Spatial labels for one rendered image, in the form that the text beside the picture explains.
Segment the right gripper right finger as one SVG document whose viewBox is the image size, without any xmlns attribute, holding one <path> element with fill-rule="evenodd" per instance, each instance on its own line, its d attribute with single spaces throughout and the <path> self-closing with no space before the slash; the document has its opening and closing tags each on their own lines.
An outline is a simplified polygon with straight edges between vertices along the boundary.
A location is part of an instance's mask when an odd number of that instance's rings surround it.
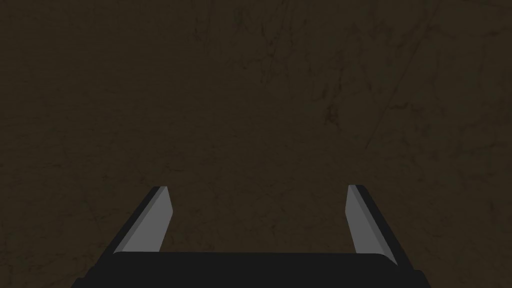
<svg viewBox="0 0 512 288">
<path fill-rule="evenodd" d="M 409 258 L 363 185 L 349 185 L 345 218 L 358 254 L 380 254 L 397 266 L 408 266 Z"/>
</svg>

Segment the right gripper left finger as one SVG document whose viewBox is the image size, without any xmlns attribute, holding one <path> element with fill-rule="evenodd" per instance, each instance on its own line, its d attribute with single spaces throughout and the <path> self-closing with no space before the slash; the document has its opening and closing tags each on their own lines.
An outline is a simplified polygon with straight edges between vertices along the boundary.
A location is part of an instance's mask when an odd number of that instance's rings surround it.
<svg viewBox="0 0 512 288">
<path fill-rule="evenodd" d="M 161 249 L 173 206 L 166 186 L 154 186 L 105 249 L 118 252 L 158 252 Z"/>
</svg>

